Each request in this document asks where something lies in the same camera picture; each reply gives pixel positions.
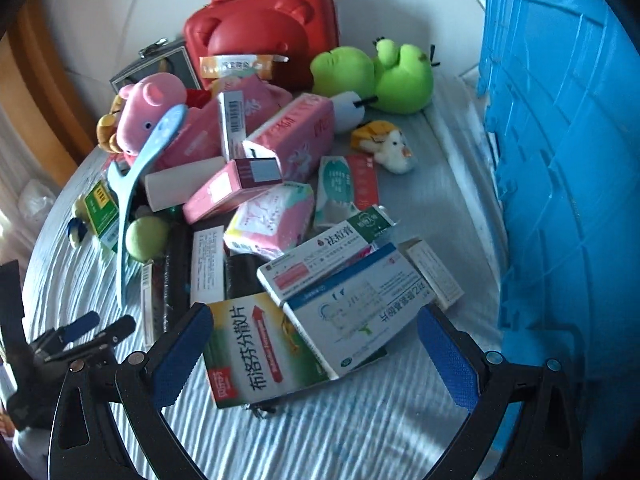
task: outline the light blue plastic spoon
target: light blue plastic spoon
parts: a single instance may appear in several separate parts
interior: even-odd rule
[[[187,115],[185,105],[177,105],[171,108],[162,116],[156,127],[149,135],[145,145],[140,150],[140,154],[133,163],[129,173],[123,175],[115,161],[109,166],[107,171],[107,181],[118,197],[118,208],[120,209],[120,225],[118,228],[118,259],[116,261],[116,294],[118,296],[118,306],[122,311],[125,307],[125,283],[124,283],[124,263],[127,250],[124,247],[125,232],[129,212],[131,209],[131,199],[136,189],[136,184],[143,171],[148,168],[156,158],[162,153],[182,126],[182,122]]]

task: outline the white curtain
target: white curtain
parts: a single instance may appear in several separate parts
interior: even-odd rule
[[[0,264],[18,260],[22,278],[38,237],[38,227],[22,217],[18,199],[33,178],[58,192],[0,107]]]

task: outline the green box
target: green box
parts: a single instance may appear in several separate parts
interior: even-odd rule
[[[105,247],[118,251],[118,205],[104,181],[99,180],[84,197],[91,226]]]

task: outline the barcode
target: barcode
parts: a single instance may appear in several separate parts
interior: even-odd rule
[[[251,247],[246,244],[239,244],[238,242],[231,242],[231,244],[233,245],[234,249],[242,249],[245,251],[251,250]]]
[[[105,232],[102,233],[102,237],[100,238],[100,240],[106,247],[113,249],[114,246],[118,243],[119,227],[120,223],[116,219],[116,221],[112,223]]]
[[[151,287],[151,265],[142,267],[142,288]]]
[[[244,124],[242,124],[242,101],[229,101],[226,107],[226,113],[226,120],[232,134],[244,130]]]

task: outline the sanitary pad package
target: sanitary pad package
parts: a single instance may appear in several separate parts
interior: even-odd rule
[[[236,253],[273,260],[302,241],[313,209],[309,184],[284,182],[238,207],[225,244]]]

